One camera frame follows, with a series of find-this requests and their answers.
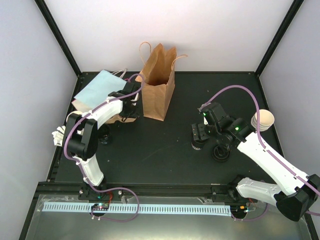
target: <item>white enclosure wall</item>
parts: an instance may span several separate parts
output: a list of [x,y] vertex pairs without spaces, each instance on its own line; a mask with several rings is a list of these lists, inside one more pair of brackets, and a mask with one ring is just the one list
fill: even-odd
[[[320,1],[304,1],[261,75],[285,157],[320,174]],[[320,201],[311,208],[320,213]],[[313,217],[320,233],[320,217]]]
[[17,240],[77,78],[34,1],[1,1],[0,32],[0,238]]
[[292,2],[46,0],[82,71],[140,71],[143,41],[189,55],[177,71],[255,71]]

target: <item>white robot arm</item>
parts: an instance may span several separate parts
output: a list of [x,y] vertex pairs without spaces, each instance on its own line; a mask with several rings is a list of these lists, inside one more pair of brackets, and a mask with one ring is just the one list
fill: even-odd
[[320,177],[308,176],[275,151],[261,138],[262,146],[255,129],[243,119],[234,119],[227,115],[217,102],[208,104],[201,113],[205,123],[193,124],[192,143],[205,144],[210,136],[220,138],[228,148],[238,149],[257,163],[276,184],[270,184],[243,177],[237,182],[236,191],[243,198],[252,198],[276,206],[287,218],[298,221],[318,196],[296,176],[308,182],[314,188],[320,188]]
[[128,116],[128,113],[132,114],[136,107],[139,93],[133,95],[131,98],[116,99],[113,101],[111,101],[111,99],[130,94],[135,89],[133,83],[126,83],[123,90],[111,93],[111,96],[106,99],[108,104],[105,104],[93,113],[70,114],[66,126],[58,127],[57,131],[52,133],[54,144],[63,147],[66,137],[75,123],[80,118],[90,114],[77,128],[77,131],[72,134],[67,149],[69,154],[72,155],[74,159],[77,159],[76,164],[82,166],[87,179],[93,186],[99,186],[104,179],[104,174],[101,172],[96,158],[98,130],[107,120],[117,114],[124,113],[126,116]]

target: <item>black table surface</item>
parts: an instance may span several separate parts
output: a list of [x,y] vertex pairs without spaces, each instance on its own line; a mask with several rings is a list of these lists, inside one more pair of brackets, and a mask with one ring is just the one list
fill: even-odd
[[[84,88],[97,73],[85,75]],[[101,171],[112,184],[207,185],[227,184],[241,174],[253,180],[274,181],[249,157],[233,150],[226,162],[211,157],[215,140],[202,150],[191,146],[191,124],[201,123],[198,108],[216,92],[229,85],[242,85],[265,109],[259,79],[252,73],[177,72],[175,89],[164,121],[141,117],[135,122],[111,125],[113,142],[99,144],[96,157]],[[255,114],[253,100],[241,89],[230,89],[216,98],[225,112],[248,123]],[[275,131],[270,128],[262,137],[278,151]],[[75,162],[61,157],[56,182],[82,182]]]

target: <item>stack of paper cups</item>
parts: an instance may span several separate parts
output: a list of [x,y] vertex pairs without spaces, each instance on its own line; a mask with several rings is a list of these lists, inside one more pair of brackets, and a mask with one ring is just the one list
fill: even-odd
[[[260,109],[260,132],[268,130],[275,122],[274,115],[265,109]],[[251,125],[257,129],[257,113],[251,118]]]

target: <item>paper bag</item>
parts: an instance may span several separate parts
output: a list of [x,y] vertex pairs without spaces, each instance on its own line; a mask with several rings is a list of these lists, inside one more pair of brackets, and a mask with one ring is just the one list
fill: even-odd
[[[175,61],[182,57],[187,57],[187,55],[177,57],[176,47],[166,51],[161,43],[150,53],[140,72],[145,80],[142,89],[143,115],[145,117],[160,121],[165,120],[175,89]],[[142,78],[138,76],[135,80],[141,82]]]

